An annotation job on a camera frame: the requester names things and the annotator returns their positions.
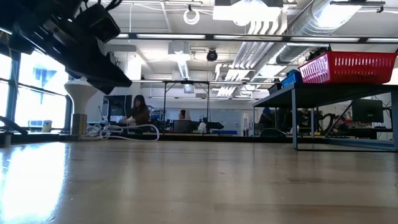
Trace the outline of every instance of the security camera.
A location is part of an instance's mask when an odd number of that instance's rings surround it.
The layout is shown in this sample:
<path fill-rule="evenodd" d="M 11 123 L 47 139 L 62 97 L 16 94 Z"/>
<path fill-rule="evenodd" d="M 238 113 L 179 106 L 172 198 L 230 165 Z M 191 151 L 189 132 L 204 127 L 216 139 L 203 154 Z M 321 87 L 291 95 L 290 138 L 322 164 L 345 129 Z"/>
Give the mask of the security camera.
<path fill-rule="evenodd" d="M 218 55 L 215 49 L 210 49 L 209 52 L 207 53 L 207 61 L 208 62 L 214 62 L 217 60 Z"/>

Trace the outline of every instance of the workbench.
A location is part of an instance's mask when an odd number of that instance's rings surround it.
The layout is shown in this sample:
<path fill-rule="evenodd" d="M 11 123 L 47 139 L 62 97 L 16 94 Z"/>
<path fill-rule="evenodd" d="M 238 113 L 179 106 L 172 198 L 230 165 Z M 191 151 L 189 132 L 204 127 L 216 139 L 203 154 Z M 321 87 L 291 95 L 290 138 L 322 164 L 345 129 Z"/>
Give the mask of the workbench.
<path fill-rule="evenodd" d="M 253 104 L 253 117 L 255 117 L 256 107 L 268 108 L 291 108 L 293 120 L 293 148 L 299 150 L 297 145 L 297 109 L 310 108 L 311 109 L 311 132 L 314 134 L 315 108 L 320 106 L 331 105 L 343 101 L 355 100 L 367 96 L 374 96 L 383 93 L 391 93 L 392 103 L 392 117 L 398 118 L 398 85 L 377 85 L 377 84 L 309 84 L 309 83 L 296 83 L 287 86 L 262 100 Z M 398 127 L 398 119 L 392 120 L 392 126 Z M 393 135 L 398 136 L 398 128 L 393 130 Z M 327 143 L 330 144 L 344 144 L 360 147 L 383 148 L 390 151 L 397 151 L 398 138 L 394 138 L 391 143 L 380 141 L 381 145 L 378 146 L 375 141 L 356 141 L 357 139 L 346 139 L 344 141 L 334 141 L 328 138 Z"/>

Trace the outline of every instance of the window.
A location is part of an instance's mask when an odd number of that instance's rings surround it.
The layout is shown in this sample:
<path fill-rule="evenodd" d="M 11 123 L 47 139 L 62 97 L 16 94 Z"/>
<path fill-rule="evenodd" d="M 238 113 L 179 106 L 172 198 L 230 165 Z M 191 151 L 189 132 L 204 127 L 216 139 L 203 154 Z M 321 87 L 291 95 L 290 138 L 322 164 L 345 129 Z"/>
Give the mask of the window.
<path fill-rule="evenodd" d="M 64 96 L 50 95 L 19 88 L 15 122 L 21 127 L 41 127 L 43 120 L 51 120 L 53 128 L 63 128 L 67 100 Z"/>
<path fill-rule="evenodd" d="M 49 56 L 36 51 L 21 55 L 19 83 L 66 95 L 63 85 L 67 81 L 65 66 Z"/>
<path fill-rule="evenodd" d="M 11 58 L 0 54 L 0 78 L 10 79 Z"/>
<path fill-rule="evenodd" d="M 8 97 L 8 84 L 0 82 L 0 116 L 6 116 L 7 110 L 7 97 Z M 0 121 L 0 127 L 4 126 L 4 123 Z"/>

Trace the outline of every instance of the blue bin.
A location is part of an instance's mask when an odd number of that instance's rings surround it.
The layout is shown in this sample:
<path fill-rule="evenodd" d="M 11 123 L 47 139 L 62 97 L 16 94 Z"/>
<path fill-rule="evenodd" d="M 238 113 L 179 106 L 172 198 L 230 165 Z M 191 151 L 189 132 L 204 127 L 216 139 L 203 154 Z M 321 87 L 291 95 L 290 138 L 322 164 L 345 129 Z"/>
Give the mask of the blue bin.
<path fill-rule="evenodd" d="M 281 81 L 282 88 L 293 85 L 294 83 L 303 83 L 303 78 L 301 77 L 301 72 L 296 69 L 291 70 L 286 74 L 286 78 Z"/>

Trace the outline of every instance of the red basket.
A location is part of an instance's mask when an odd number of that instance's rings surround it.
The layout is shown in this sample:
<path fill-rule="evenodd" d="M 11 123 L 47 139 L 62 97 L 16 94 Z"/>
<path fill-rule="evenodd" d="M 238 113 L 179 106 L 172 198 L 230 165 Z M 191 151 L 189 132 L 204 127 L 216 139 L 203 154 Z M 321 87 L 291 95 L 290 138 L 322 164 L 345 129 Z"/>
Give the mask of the red basket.
<path fill-rule="evenodd" d="M 387 83 L 398 54 L 327 52 L 298 69 L 304 83 Z"/>

